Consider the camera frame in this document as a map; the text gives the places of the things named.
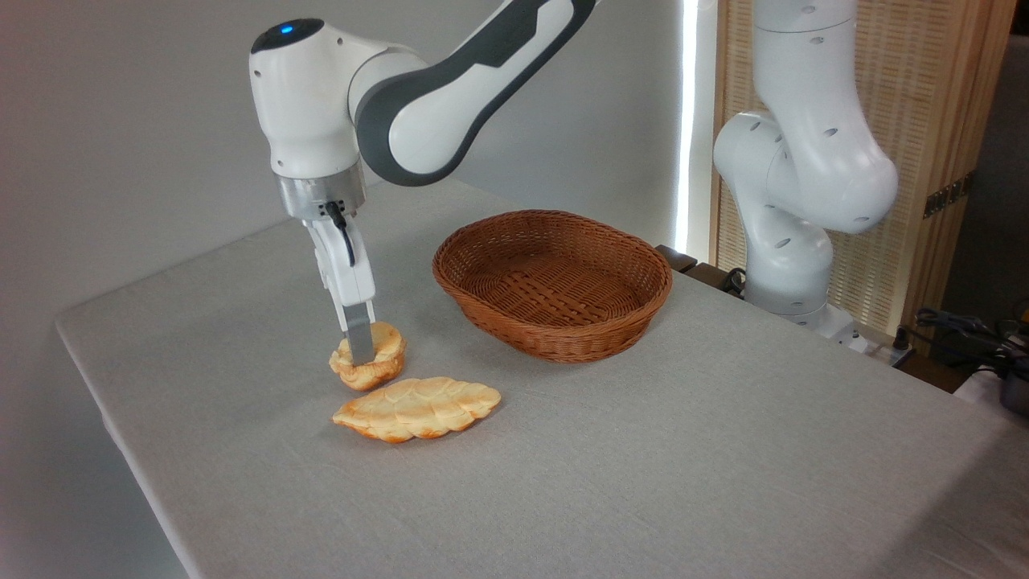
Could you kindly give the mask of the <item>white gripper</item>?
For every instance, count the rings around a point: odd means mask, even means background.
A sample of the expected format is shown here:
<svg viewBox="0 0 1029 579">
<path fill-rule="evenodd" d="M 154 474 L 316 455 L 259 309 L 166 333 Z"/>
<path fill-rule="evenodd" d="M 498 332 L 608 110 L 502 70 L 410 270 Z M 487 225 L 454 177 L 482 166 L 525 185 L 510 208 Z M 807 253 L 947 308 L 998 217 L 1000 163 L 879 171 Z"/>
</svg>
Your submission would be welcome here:
<svg viewBox="0 0 1029 579">
<path fill-rule="evenodd" d="M 325 289 L 338 307 L 339 326 L 350 346 L 353 365 L 367 365 L 375 359 L 370 300 L 375 296 L 371 263 L 363 236 L 352 216 L 344 216 L 345 228 L 334 221 L 304 220 L 315 245 L 315 256 Z"/>
</svg>

